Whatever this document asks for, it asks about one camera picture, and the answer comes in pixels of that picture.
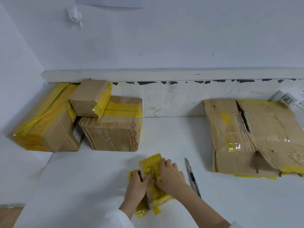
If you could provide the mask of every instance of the white shipping label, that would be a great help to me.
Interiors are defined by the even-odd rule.
[[[74,134],[75,138],[77,139],[77,141],[80,142],[83,132],[78,124],[74,128],[73,134]]]

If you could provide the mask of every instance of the hand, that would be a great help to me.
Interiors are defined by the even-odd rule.
[[[131,220],[132,215],[140,201],[146,194],[147,188],[151,182],[151,176],[147,176],[146,179],[141,182],[138,172],[132,172],[132,177],[129,181],[127,191],[125,194],[125,200],[119,207]]]
[[[156,186],[178,201],[184,193],[192,190],[186,183],[183,172],[178,171],[177,164],[172,164],[170,159],[166,161],[165,158],[163,158],[161,163],[161,177],[162,182],[156,182]]]

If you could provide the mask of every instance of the wooden floor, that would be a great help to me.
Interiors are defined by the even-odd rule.
[[[0,228],[13,228],[23,207],[0,208]]]

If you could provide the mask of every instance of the white table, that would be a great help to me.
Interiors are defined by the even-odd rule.
[[[55,153],[14,227],[99,227],[104,212],[122,203],[127,171],[155,153],[176,162],[188,180],[187,157],[202,198],[229,222],[244,228],[304,226],[304,179],[211,173],[212,151],[206,117],[145,118],[137,152],[94,151],[83,142],[78,152]],[[197,227],[176,200],[159,209],[158,215],[133,216],[135,227]]]

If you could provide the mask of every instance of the sealed cardboard box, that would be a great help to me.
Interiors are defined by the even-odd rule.
[[[154,184],[156,181],[161,181],[161,162],[162,156],[160,153],[139,162],[139,170],[142,179],[145,180],[148,175],[152,176],[151,183],[146,192],[150,209],[153,209],[154,207],[157,207],[158,205],[163,204],[172,198]]]
[[[68,101],[76,88],[58,83],[13,129],[13,140],[26,150],[57,152],[76,117]]]
[[[94,150],[137,151],[142,100],[112,96],[100,120],[83,117],[79,125]]]
[[[78,151],[82,143],[84,134],[79,126],[80,118],[74,121],[74,125],[70,128],[59,151]]]
[[[275,177],[304,173],[304,131],[283,103],[204,100],[214,146],[213,172]]]
[[[69,101],[77,116],[101,118],[111,97],[112,83],[105,80],[84,79]]]

